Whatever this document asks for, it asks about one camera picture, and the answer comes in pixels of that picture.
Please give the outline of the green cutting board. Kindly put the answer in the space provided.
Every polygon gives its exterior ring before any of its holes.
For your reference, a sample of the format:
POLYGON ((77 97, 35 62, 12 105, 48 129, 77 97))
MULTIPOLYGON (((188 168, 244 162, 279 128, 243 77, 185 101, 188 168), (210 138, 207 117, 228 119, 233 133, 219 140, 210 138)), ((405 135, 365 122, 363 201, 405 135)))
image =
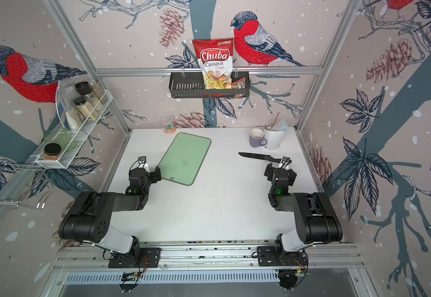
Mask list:
POLYGON ((191 186, 211 143, 212 141, 206 137, 178 133, 158 164, 162 179, 191 186))

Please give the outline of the black knife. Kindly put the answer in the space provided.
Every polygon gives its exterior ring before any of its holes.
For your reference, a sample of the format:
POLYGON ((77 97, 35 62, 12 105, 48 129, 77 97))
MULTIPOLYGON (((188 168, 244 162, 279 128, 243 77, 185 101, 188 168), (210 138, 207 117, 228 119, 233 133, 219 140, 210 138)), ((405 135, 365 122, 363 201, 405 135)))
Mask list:
POLYGON ((245 158, 253 158, 257 160, 264 160, 268 162, 280 163, 282 161, 281 158, 274 158, 270 155, 258 154, 258 153, 248 153, 248 152, 239 152, 240 156, 245 158))

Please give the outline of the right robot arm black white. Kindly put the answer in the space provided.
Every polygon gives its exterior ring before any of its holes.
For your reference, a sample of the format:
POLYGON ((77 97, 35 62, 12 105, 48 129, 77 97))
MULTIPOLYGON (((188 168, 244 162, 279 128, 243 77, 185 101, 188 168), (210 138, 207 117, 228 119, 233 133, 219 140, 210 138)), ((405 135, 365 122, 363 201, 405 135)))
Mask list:
POLYGON ((268 164, 264 175, 271 182, 268 200, 280 212, 294 215, 295 227, 288 233, 279 234, 276 252, 300 252, 314 244, 340 242, 343 230, 326 193, 289 193, 297 174, 282 167, 268 164))

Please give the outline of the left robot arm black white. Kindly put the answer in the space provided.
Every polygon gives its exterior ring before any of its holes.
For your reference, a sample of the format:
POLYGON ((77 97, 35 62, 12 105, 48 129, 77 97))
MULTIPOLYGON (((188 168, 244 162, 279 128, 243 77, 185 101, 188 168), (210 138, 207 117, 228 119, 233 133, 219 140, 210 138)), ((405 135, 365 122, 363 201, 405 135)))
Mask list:
POLYGON ((140 261, 141 249, 135 236, 123 233, 110 223, 116 212, 140 211, 148 200, 152 184, 162 179, 161 170, 149 172, 144 167, 129 171, 130 185, 124 193, 81 192, 60 223, 58 235, 63 240, 91 243, 114 254, 140 261))

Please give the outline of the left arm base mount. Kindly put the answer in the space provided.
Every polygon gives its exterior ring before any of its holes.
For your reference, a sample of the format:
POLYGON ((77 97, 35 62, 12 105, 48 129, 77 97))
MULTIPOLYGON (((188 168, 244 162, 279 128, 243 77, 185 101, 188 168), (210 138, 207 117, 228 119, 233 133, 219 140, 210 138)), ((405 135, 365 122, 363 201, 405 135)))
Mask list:
POLYGON ((152 269, 157 268, 162 249, 159 247, 140 248, 137 256, 131 252, 127 254, 112 253, 109 269, 152 269))

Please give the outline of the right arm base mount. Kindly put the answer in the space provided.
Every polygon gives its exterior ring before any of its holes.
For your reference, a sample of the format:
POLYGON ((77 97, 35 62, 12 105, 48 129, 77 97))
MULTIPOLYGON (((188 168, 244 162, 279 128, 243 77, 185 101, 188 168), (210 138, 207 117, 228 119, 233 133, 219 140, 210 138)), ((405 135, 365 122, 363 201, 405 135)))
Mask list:
POLYGON ((277 250, 275 246, 258 246, 256 256, 261 267, 282 267, 308 265, 308 256, 305 252, 286 252, 277 250))

